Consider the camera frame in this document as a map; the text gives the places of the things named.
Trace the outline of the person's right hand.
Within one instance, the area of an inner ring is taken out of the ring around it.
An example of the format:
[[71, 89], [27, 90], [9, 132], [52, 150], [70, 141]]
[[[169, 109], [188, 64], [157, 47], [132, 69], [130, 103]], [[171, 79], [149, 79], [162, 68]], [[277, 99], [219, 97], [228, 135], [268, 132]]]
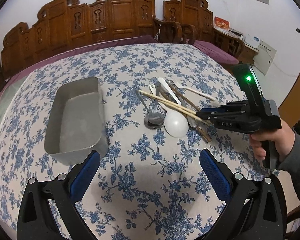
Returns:
[[288, 124], [281, 119], [281, 128], [271, 131], [258, 131], [249, 135], [249, 143], [253, 148], [254, 157], [262, 161], [266, 157], [266, 150], [262, 147], [263, 141], [272, 141], [279, 154], [280, 162], [283, 162], [293, 148], [295, 133]]

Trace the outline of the grey sleeve forearm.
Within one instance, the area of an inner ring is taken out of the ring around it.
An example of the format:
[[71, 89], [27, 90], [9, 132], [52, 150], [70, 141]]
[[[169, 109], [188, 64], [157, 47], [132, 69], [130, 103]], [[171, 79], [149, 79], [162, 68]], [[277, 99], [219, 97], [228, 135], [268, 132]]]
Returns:
[[286, 171], [290, 174], [294, 190], [300, 200], [300, 135], [295, 134], [295, 141], [292, 150], [281, 162], [278, 170]]

